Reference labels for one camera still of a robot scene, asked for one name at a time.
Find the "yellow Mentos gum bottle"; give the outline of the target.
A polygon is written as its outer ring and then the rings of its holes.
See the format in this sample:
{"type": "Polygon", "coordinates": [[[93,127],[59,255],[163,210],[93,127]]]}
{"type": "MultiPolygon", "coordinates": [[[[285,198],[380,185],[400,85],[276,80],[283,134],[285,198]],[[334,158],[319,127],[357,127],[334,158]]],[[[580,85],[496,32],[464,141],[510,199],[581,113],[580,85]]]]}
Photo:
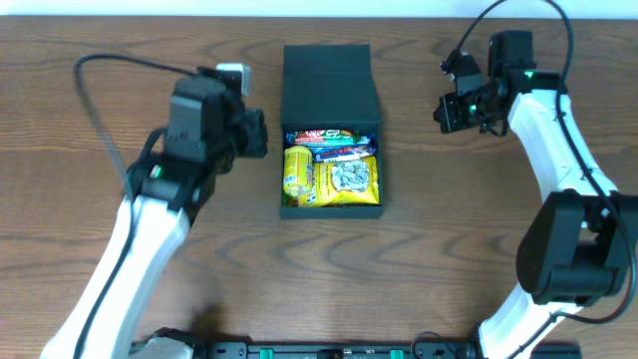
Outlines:
{"type": "Polygon", "coordinates": [[[290,196],[310,191],[313,184],[311,151],[303,146],[292,146],[284,151],[283,190],[290,196]]]}

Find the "purple Dairy Milk bar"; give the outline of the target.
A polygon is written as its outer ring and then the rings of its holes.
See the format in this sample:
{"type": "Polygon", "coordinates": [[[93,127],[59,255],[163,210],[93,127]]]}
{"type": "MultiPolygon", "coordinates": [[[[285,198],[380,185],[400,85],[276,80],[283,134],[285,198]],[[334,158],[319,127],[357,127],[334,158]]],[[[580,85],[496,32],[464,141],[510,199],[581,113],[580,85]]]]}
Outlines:
{"type": "Polygon", "coordinates": [[[377,151],[375,146],[358,145],[337,148],[316,148],[311,153],[313,161],[317,163],[336,163],[355,161],[373,156],[377,151]]]}

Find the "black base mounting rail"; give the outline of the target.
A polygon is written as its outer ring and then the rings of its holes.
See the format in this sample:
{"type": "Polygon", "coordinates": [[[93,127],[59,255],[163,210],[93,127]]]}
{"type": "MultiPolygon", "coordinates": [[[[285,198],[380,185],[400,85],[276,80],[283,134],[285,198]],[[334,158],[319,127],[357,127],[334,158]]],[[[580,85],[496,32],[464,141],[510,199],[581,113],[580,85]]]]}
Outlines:
{"type": "Polygon", "coordinates": [[[478,358],[470,341],[445,340],[428,333],[405,343],[252,343],[204,342],[177,329],[162,328],[144,342],[132,345],[129,359],[455,359],[478,358]]]}

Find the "yellow Hacks candy bag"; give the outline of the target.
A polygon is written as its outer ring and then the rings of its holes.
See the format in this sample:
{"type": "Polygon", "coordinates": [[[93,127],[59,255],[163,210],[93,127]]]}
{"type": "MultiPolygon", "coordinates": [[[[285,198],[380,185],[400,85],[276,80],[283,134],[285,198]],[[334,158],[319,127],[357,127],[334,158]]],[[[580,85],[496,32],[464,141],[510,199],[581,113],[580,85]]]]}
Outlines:
{"type": "Polygon", "coordinates": [[[313,165],[310,192],[299,195],[299,207],[380,203],[379,176],[374,157],[313,165]]]}

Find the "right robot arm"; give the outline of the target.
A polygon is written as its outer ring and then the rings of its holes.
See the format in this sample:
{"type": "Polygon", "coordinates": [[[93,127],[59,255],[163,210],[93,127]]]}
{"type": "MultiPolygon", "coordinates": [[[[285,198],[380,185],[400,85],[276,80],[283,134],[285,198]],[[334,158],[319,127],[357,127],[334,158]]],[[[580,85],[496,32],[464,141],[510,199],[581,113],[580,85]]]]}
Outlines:
{"type": "Polygon", "coordinates": [[[468,358],[529,358],[562,320],[637,288],[637,199],[604,174],[574,121],[564,76],[537,68],[532,35],[489,41],[488,67],[454,49],[441,65],[454,81],[434,113],[445,134],[476,128],[522,143],[542,205],[515,261],[517,283],[476,329],[468,358]]]}

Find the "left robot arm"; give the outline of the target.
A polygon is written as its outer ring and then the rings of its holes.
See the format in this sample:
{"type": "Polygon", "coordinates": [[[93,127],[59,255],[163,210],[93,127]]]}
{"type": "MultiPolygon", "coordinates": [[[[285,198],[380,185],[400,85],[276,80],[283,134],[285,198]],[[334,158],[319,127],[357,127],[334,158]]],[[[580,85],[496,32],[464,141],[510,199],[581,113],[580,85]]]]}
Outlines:
{"type": "Polygon", "coordinates": [[[200,67],[179,79],[166,127],[153,130],[125,173],[125,197],[107,248],[44,358],[126,358],[158,280],[235,159],[262,158],[267,130],[248,109],[251,70],[200,67]]]}

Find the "dark green gift box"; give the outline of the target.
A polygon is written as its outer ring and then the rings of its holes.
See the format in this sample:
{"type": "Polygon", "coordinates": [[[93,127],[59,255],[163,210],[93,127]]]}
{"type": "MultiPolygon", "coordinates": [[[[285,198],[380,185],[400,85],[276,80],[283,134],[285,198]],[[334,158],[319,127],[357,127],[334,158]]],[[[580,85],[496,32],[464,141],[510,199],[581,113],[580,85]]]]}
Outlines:
{"type": "Polygon", "coordinates": [[[370,136],[377,148],[379,194],[384,193],[382,114],[369,45],[283,48],[282,149],[290,147],[288,134],[306,130],[350,130],[370,136]]]}

